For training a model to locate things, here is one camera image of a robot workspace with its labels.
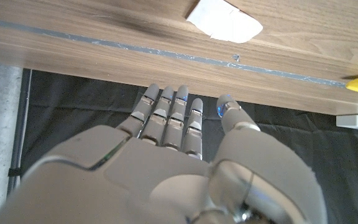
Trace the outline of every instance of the wooden table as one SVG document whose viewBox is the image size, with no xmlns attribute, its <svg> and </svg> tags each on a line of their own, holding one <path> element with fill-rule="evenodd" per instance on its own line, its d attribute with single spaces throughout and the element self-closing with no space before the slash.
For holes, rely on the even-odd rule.
<svg viewBox="0 0 358 224">
<path fill-rule="evenodd" d="M 194 0 L 0 0 L 0 62 L 326 114 L 358 113 L 358 0 L 228 0 L 263 31 L 235 44 L 186 22 Z M 233 55 L 240 55 L 236 62 Z"/>
</svg>

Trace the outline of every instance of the black fabric background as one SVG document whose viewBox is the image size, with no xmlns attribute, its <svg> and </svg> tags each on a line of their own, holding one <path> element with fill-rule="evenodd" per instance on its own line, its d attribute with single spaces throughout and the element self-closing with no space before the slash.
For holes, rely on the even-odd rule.
<svg viewBox="0 0 358 224">
<path fill-rule="evenodd" d="M 88 128 L 116 127 L 144 91 L 144 87 L 33 71 L 22 168 L 27 170 L 56 144 Z M 196 97 L 204 102 L 203 156 L 210 161 L 224 136 L 217 99 L 190 95 L 188 101 Z M 358 130 L 338 128 L 335 117 L 325 114 L 240 105 L 263 132 L 312 167 L 323 189 L 329 223 L 358 223 Z"/>
</svg>

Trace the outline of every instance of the robotic hand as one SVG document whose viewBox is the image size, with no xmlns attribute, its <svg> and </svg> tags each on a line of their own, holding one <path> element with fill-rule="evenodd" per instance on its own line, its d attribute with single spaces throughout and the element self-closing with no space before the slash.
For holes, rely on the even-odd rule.
<svg viewBox="0 0 358 224">
<path fill-rule="evenodd" d="M 157 95 L 150 85 L 117 128 L 55 146 L 27 171 L 0 223 L 327 222 L 311 169 L 229 95 L 218 100 L 226 135 L 210 164 L 201 160 L 203 102 L 192 103 L 184 128 L 187 87 Z"/>
</svg>

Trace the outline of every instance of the robot finger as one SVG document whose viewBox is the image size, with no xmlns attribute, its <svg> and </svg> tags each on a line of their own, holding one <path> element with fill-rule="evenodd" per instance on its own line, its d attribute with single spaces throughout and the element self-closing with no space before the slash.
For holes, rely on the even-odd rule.
<svg viewBox="0 0 358 224">
<path fill-rule="evenodd" d="M 241 108 L 230 95 L 221 95 L 216 103 L 218 115 L 222 118 L 225 133 L 232 129 L 250 128 L 260 131 L 251 117 Z"/>
<path fill-rule="evenodd" d="M 162 142 L 163 147 L 180 150 L 187 96 L 188 87 L 186 85 L 180 86 L 176 93 L 175 102 L 168 119 L 168 125 Z"/>
<path fill-rule="evenodd" d="M 186 135 L 183 140 L 183 152 L 200 160 L 203 159 L 202 120 L 203 101 L 197 98 L 191 104 L 190 117 L 187 123 Z"/>
<path fill-rule="evenodd" d="M 143 94 L 131 115 L 124 122 L 122 122 L 117 129 L 121 129 L 130 134 L 131 137 L 137 138 L 141 129 L 144 127 L 147 118 L 149 117 L 155 99 L 157 98 L 158 91 L 158 85 L 151 84 Z"/>
<path fill-rule="evenodd" d="M 173 88 L 165 87 L 161 97 L 147 122 L 140 138 L 156 146 L 161 145 L 162 134 L 167 123 L 168 112 L 173 96 Z"/>
</svg>

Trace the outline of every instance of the white plastic part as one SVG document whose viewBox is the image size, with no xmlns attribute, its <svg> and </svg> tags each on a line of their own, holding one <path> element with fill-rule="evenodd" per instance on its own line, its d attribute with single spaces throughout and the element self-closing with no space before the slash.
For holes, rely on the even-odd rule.
<svg viewBox="0 0 358 224">
<path fill-rule="evenodd" d="M 336 126 L 358 129 L 358 114 L 336 116 Z"/>
<path fill-rule="evenodd" d="M 244 43 L 262 31 L 256 19 L 223 0 L 200 0 L 187 21 L 211 38 Z"/>
</svg>

